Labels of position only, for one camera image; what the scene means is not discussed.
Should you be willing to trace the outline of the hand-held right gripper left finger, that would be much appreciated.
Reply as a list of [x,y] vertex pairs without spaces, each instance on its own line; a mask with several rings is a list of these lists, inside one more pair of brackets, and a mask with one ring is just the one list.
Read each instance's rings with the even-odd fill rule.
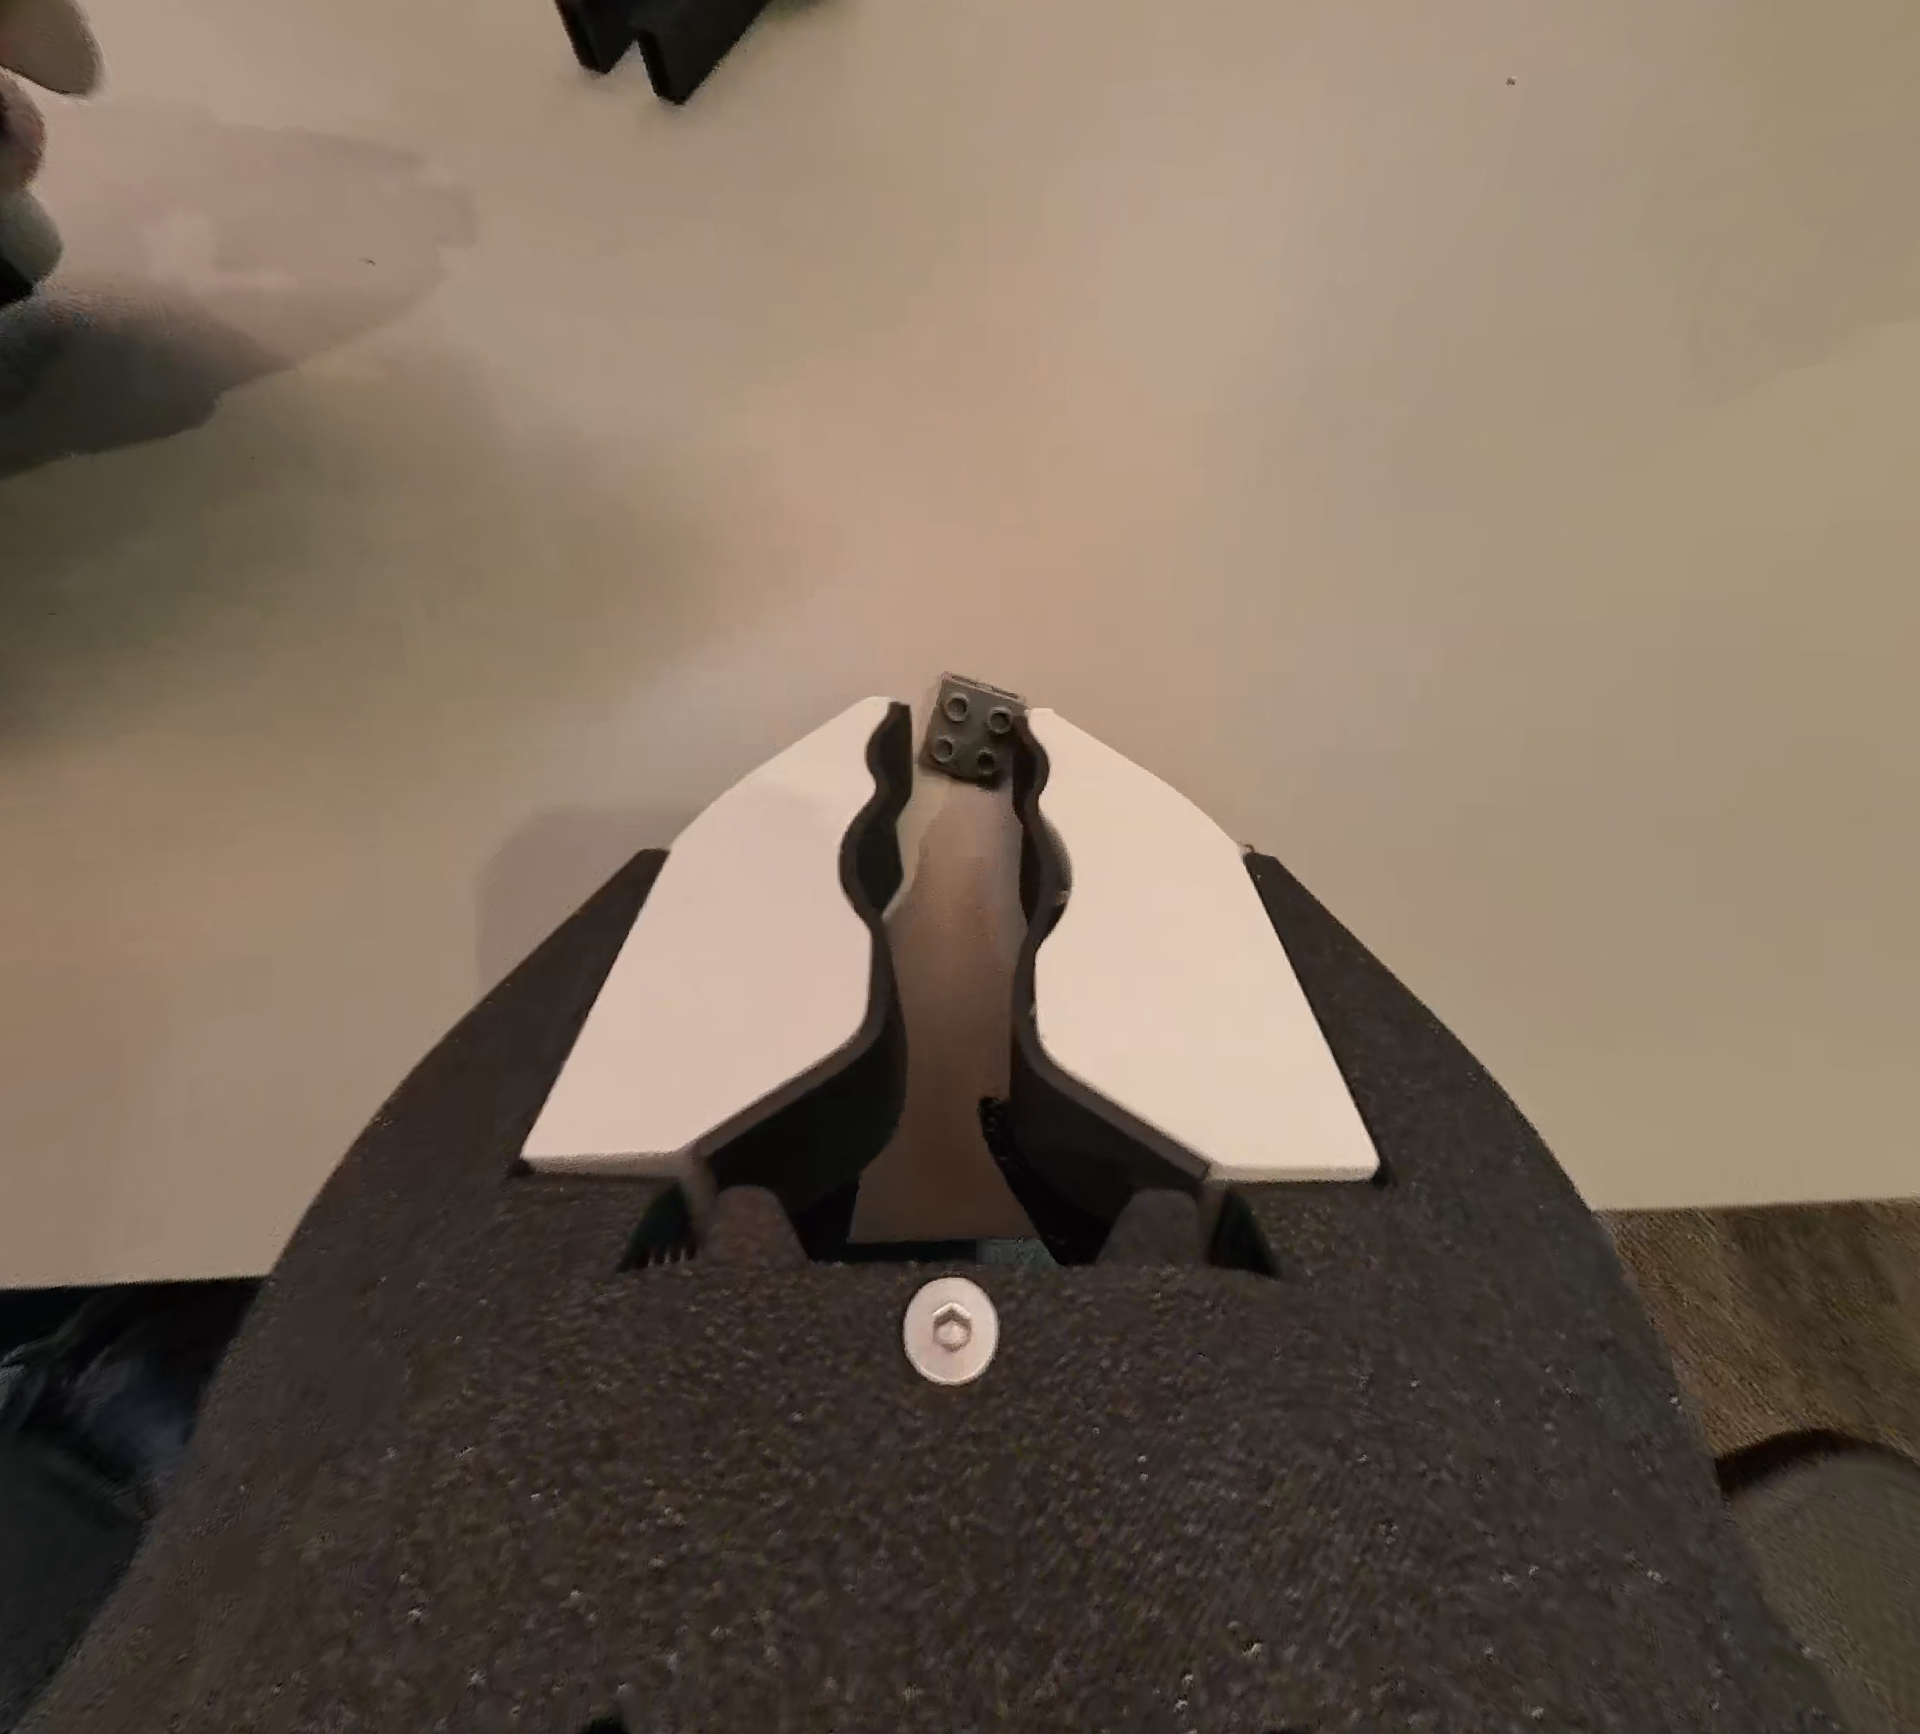
[[904,1103],[884,926],[910,707],[867,694],[673,837],[523,1138],[542,1176],[658,1176],[790,1214],[853,1189]]

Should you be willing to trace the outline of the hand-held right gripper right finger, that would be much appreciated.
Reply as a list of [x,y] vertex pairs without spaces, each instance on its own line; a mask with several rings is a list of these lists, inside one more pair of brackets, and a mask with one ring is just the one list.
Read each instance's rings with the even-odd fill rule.
[[1008,1135],[1097,1231],[1137,1194],[1369,1184],[1375,1145],[1252,854],[1051,707],[1017,726]]

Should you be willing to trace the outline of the small dark grey brick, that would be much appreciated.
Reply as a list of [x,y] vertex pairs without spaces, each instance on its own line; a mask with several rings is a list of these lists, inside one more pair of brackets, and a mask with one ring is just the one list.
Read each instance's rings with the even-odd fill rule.
[[974,677],[942,673],[917,735],[916,771],[979,790],[1012,774],[1026,701]]

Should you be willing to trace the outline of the grey desk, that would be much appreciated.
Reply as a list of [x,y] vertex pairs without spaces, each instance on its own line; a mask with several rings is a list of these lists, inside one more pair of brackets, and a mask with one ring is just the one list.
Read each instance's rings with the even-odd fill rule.
[[4,1286],[258,1274],[631,853],[1017,690],[1598,1208],[1916,1194],[1916,0],[82,0]]

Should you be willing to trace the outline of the person's leg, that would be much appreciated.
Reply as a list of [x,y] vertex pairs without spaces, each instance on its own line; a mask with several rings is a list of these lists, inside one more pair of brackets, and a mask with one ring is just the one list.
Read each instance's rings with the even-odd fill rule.
[[1,1729],[105,1606],[180,1476],[253,1277],[1,1293]]

